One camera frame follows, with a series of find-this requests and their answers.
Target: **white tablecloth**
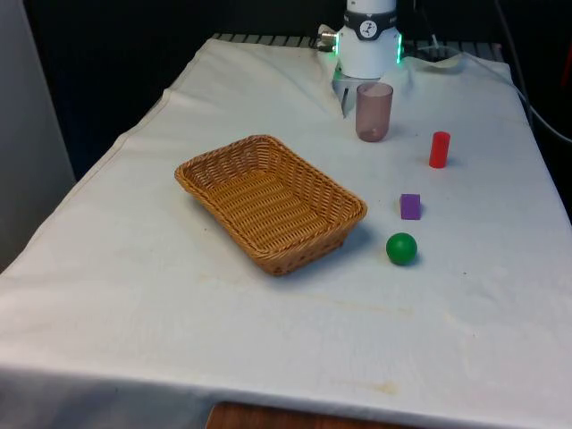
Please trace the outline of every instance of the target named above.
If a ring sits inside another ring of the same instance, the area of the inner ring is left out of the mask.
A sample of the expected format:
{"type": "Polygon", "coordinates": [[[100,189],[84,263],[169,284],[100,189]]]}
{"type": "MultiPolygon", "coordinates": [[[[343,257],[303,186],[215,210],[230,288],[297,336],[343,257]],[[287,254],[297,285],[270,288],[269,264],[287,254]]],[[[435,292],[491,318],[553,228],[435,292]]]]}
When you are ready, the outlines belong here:
{"type": "Polygon", "coordinates": [[[472,63],[406,62],[385,78],[390,134],[367,144],[320,58],[209,41],[74,188],[0,277],[0,427],[200,427],[219,400],[572,425],[572,233],[514,90],[472,63]],[[436,130],[453,136],[442,171],[436,130]],[[283,278],[173,178],[254,133],[369,206],[341,250],[283,278]],[[401,193],[421,194],[420,222],[400,220],[401,193]],[[384,254],[397,231],[413,266],[384,254]]]}

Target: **black cable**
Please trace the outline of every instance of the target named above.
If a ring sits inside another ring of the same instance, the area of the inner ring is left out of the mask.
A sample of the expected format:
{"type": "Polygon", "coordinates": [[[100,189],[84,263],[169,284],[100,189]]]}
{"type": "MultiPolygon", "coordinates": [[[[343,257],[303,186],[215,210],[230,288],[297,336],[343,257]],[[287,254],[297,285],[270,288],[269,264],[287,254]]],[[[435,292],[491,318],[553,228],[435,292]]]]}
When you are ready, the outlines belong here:
{"type": "Polygon", "coordinates": [[[507,18],[504,16],[504,12],[501,8],[501,3],[499,0],[493,0],[494,6],[496,7],[497,14],[499,15],[500,24],[502,25],[502,30],[504,31],[504,35],[509,42],[510,52],[512,53],[512,58],[515,62],[515,67],[517,69],[517,77],[520,83],[520,88],[522,89],[522,93],[525,96],[525,105],[526,105],[526,116],[528,117],[528,122],[530,124],[530,128],[533,128],[533,109],[530,105],[530,97],[528,96],[528,91],[526,91],[526,84],[525,84],[525,75],[522,72],[522,68],[520,67],[520,60],[518,60],[517,48],[515,46],[515,41],[512,38],[512,34],[510,33],[509,23],[507,22],[507,18]]]}

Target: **brown wicker basket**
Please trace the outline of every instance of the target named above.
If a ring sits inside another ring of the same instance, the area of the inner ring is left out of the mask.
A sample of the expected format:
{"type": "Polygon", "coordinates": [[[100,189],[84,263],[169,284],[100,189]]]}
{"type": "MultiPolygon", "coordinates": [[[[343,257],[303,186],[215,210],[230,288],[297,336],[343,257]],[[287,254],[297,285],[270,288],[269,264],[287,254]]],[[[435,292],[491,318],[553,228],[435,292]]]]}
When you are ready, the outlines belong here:
{"type": "Polygon", "coordinates": [[[363,201],[271,136],[197,156],[175,178],[273,275],[341,246],[367,212],[363,201]]]}

